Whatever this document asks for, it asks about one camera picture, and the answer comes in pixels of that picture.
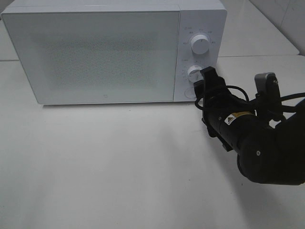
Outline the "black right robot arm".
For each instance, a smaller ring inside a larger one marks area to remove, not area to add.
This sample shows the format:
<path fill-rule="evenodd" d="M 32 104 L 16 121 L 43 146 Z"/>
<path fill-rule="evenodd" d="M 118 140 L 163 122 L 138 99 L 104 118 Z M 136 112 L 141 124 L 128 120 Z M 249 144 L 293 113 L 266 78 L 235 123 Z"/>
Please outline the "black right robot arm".
<path fill-rule="evenodd" d="M 237 153 L 240 173 L 260 184 L 300 185 L 305 181 L 305 95 L 281 96 L 274 73 L 254 78 L 253 100 L 232 94 L 213 67 L 194 83 L 195 106 L 209 136 Z"/>

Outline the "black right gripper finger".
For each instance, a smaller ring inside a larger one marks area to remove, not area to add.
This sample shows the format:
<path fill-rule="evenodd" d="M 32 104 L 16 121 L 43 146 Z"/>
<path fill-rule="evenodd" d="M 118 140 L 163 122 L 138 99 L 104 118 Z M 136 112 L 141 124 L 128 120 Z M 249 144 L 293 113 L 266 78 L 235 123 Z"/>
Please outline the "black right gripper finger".
<path fill-rule="evenodd" d="M 201 70 L 203 76 L 203 95 L 216 95 L 225 93 L 225 80 L 220 77 L 216 69 L 207 67 Z"/>
<path fill-rule="evenodd" d="M 203 98 L 205 92 L 204 80 L 199 80 L 193 83 L 196 99 Z"/>

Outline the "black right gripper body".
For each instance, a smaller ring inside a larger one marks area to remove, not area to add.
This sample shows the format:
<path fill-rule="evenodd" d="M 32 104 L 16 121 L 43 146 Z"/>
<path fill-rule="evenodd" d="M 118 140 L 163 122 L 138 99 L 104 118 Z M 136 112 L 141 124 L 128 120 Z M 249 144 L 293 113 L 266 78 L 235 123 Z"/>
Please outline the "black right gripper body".
<path fill-rule="evenodd" d="M 238 152 L 238 119 L 232 115 L 232 94 L 224 80 L 204 80 L 203 122 L 209 137 L 217 138 L 226 151 Z"/>

